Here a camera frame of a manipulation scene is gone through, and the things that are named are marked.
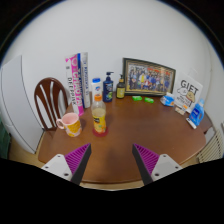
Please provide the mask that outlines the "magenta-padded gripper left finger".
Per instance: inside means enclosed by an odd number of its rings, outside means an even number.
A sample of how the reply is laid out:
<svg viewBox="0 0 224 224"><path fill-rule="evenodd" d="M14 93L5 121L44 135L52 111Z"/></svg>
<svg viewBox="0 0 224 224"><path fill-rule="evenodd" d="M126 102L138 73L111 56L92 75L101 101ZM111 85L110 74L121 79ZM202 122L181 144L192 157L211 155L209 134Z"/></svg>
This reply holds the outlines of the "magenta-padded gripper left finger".
<svg viewBox="0 0 224 224"><path fill-rule="evenodd" d="M66 155L57 154L42 169L79 185L90 155L91 144L88 143Z"/></svg>

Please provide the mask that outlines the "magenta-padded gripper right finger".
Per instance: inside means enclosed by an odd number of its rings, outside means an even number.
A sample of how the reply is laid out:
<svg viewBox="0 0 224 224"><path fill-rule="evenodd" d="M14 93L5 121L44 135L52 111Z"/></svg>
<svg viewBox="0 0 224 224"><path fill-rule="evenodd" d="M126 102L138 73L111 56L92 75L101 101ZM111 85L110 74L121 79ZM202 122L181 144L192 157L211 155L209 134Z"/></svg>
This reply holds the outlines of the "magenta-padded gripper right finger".
<svg viewBox="0 0 224 224"><path fill-rule="evenodd" d="M158 155L152 150L138 144L132 146L132 154L136 160L144 185L182 169L182 167L167 154Z"/></svg>

